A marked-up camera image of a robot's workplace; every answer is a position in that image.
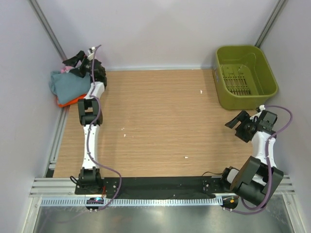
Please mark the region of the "grey-blue t-shirt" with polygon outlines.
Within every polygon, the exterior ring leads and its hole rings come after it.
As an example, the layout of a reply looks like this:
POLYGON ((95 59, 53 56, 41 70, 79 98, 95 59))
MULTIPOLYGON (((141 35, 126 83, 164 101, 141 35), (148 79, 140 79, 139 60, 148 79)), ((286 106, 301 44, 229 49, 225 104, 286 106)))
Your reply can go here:
POLYGON ((57 96, 57 102, 61 105, 86 94, 90 89, 89 73, 81 78, 70 72, 52 71, 50 76, 50 90, 57 96))

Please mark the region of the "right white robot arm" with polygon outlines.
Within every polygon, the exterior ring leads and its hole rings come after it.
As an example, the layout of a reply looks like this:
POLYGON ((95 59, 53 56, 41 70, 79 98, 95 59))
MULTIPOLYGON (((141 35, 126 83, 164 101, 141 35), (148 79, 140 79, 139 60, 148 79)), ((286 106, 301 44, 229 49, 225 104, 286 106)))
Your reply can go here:
POLYGON ((251 142, 253 153, 241 169, 232 166, 224 169, 219 179, 221 190, 235 193, 255 206, 266 205, 284 176, 274 162, 276 120, 277 115, 267 110, 253 116, 243 110, 225 124, 235 128, 236 137, 251 142))

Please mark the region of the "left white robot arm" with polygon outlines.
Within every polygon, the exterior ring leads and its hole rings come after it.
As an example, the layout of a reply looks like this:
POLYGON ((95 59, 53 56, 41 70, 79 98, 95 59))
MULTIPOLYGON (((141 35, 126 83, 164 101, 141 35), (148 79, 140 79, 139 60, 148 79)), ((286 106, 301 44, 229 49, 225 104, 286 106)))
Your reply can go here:
POLYGON ((77 178, 70 176, 76 185, 75 194, 95 195, 104 191, 100 174, 97 148, 100 126, 103 123, 100 97, 107 86, 107 77, 102 63, 95 58, 99 46, 88 49, 88 54, 79 51, 75 56, 64 60, 63 64, 72 67, 70 73, 86 79, 90 75, 90 89, 84 98, 78 100, 79 121, 84 130, 84 158, 77 178))

